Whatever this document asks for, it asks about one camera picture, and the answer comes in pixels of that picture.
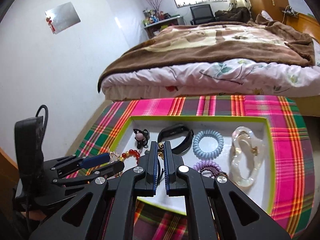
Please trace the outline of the black office chair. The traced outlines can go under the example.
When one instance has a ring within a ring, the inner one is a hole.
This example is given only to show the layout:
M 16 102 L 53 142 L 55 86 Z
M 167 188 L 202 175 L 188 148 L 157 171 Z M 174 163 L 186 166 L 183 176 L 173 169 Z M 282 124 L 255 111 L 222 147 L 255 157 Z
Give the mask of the black office chair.
M 201 4 L 190 7 L 192 20 L 191 25 L 212 23 L 216 21 L 210 4 Z

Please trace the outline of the black wrist band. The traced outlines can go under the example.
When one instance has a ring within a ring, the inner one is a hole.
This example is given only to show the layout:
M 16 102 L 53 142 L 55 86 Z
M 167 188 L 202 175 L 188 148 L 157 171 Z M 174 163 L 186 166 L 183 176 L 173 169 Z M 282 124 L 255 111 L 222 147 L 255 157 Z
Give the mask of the black wrist band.
M 158 134 L 157 142 L 165 142 L 166 139 L 176 139 L 178 137 L 184 137 L 184 139 L 179 145 L 172 148 L 171 151 L 173 154 L 182 154 L 191 148 L 194 137 L 193 130 L 184 124 L 174 124 L 162 129 Z

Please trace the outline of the silver wall panel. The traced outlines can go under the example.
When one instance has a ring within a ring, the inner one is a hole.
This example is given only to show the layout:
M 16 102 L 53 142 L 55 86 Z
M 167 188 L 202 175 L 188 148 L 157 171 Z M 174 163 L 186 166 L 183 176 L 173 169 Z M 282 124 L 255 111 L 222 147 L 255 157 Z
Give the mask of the silver wall panel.
M 46 18 L 51 17 L 55 34 L 81 22 L 72 2 L 45 11 L 45 16 Z

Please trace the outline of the pink plaid tablecloth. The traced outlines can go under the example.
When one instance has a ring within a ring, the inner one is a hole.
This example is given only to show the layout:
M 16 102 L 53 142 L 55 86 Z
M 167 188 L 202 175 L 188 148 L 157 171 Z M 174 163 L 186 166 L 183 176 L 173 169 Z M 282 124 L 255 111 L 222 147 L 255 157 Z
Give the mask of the pink plaid tablecloth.
M 296 103 L 284 96 L 212 95 L 115 102 L 99 111 L 74 150 L 77 156 L 106 152 L 132 116 L 257 116 L 270 124 L 274 174 L 268 213 L 293 239 L 308 226 L 315 194 L 311 141 Z

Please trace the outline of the red bead bracelet gold charms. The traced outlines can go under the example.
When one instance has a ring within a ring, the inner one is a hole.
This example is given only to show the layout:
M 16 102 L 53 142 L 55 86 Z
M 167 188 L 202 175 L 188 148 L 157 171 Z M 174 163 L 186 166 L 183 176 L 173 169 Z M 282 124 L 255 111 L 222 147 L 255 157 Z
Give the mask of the red bead bracelet gold charms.
M 130 163 L 135 164 L 135 166 L 137 166 L 140 160 L 140 152 L 138 150 L 130 149 L 126 152 L 123 152 L 120 155 L 119 160 L 122 162 L 125 162 L 127 159 L 132 159 L 132 158 L 134 158 L 135 161 L 131 161 Z

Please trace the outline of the brown fleece blanket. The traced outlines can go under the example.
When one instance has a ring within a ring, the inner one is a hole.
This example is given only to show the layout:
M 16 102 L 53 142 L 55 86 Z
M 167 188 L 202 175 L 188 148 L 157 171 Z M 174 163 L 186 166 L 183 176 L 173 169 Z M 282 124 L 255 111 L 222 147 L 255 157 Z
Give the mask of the brown fleece blanket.
M 187 63 L 214 63 L 231 59 L 314 66 L 312 37 L 279 21 L 258 15 L 254 22 L 213 22 L 201 25 L 175 25 L 131 48 L 101 74 L 103 81 L 114 74 L 146 69 L 162 69 Z

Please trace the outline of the cluttered desk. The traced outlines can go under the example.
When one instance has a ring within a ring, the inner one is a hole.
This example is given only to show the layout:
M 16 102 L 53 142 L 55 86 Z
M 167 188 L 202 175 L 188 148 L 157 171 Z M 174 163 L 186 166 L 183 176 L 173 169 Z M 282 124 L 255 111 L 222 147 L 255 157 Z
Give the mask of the cluttered desk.
M 163 12 L 157 17 L 153 10 L 144 11 L 147 16 L 143 20 L 144 30 L 149 39 L 157 36 L 163 29 L 173 25 L 185 25 L 183 16 L 171 16 Z

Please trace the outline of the red chinese knot ornament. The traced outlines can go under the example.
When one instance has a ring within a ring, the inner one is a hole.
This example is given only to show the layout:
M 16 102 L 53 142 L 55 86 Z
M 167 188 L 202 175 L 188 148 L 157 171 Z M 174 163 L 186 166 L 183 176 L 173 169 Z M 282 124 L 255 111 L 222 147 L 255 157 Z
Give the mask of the red chinese knot ornament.
M 51 17 L 47 17 L 47 18 L 46 18 L 46 22 L 48 23 L 48 26 L 50 27 L 52 33 L 55 33 L 55 28 L 54 28 L 54 26 L 52 25 Z

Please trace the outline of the wooden headboard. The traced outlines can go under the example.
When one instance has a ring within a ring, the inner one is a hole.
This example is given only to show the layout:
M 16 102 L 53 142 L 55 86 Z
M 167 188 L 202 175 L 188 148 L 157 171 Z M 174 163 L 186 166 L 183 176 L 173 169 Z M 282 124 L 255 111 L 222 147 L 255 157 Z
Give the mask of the wooden headboard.
M 315 18 L 304 14 L 298 14 L 297 16 L 287 14 L 285 23 L 296 31 L 309 34 L 319 43 L 320 25 Z

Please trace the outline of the dark clothes pile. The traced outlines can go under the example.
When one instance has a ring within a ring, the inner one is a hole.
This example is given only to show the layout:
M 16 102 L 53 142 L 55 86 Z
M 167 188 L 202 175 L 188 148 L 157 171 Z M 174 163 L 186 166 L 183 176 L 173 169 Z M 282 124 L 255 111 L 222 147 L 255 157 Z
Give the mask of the dark clothes pile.
M 215 12 L 215 18 L 218 22 L 247 23 L 251 19 L 251 13 L 246 7 L 238 7 L 229 11 L 218 10 Z

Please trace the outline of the yellow-green shallow tray box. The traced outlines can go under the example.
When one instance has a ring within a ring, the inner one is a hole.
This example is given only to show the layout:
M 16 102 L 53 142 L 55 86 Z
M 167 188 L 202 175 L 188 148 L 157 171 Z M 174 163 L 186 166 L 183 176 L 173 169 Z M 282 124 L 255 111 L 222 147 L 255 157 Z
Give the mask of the yellow-green shallow tray box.
M 147 129 L 156 141 L 164 128 L 184 124 L 195 134 L 209 129 L 224 139 L 214 159 L 245 194 L 265 212 L 271 213 L 274 197 L 274 152 L 269 123 L 265 118 L 232 116 L 133 116 L 121 128 L 110 150 L 122 154 L 136 148 L 133 130 Z

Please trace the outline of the clear acrylic hair claw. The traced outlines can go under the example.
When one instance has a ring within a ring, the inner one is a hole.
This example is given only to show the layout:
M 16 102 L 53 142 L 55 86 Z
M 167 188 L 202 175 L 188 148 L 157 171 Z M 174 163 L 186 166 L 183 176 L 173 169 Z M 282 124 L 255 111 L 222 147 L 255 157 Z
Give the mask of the clear acrylic hair claw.
M 251 187 L 264 162 L 266 146 L 248 127 L 240 126 L 232 133 L 230 173 L 236 185 Z

